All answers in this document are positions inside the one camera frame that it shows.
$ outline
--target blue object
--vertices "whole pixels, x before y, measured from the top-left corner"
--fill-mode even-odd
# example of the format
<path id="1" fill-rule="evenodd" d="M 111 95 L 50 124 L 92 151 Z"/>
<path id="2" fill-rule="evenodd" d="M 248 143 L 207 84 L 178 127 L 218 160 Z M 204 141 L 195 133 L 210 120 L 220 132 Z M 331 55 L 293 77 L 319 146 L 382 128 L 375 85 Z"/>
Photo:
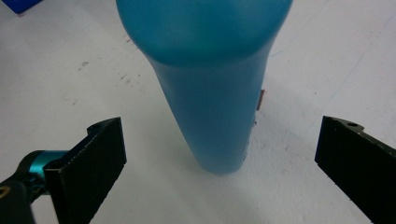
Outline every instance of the blue object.
<path id="1" fill-rule="evenodd" d="M 41 178 L 46 179 L 44 176 L 44 166 L 50 161 L 55 161 L 60 159 L 67 151 L 43 151 L 41 152 L 30 166 L 29 173 L 39 175 Z"/>
<path id="2" fill-rule="evenodd" d="M 117 0 L 195 158 L 236 171 L 246 156 L 268 53 L 291 0 Z"/>
<path id="3" fill-rule="evenodd" d="M 3 0 L 6 5 L 11 8 L 15 13 L 21 14 L 41 0 Z"/>

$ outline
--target white surface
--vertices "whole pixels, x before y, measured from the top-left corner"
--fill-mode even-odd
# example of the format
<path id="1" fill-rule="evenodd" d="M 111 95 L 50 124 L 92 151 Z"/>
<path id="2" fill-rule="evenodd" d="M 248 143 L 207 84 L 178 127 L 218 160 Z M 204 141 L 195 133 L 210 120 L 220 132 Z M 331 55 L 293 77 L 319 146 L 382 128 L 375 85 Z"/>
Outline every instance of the white surface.
<path id="1" fill-rule="evenodd" d="M 296 0 L 268 61 L 245 164 L 192 157 L 114 0 L 0 3 L 0 180 L 28 152 L 69 149 L 121 116 L 128 163 L 92 223 L 370 223 L 314 162 L 323 115 L 396 147 L 396 2 Z M 56 223 L 50 197 L 37 223 Z"/>

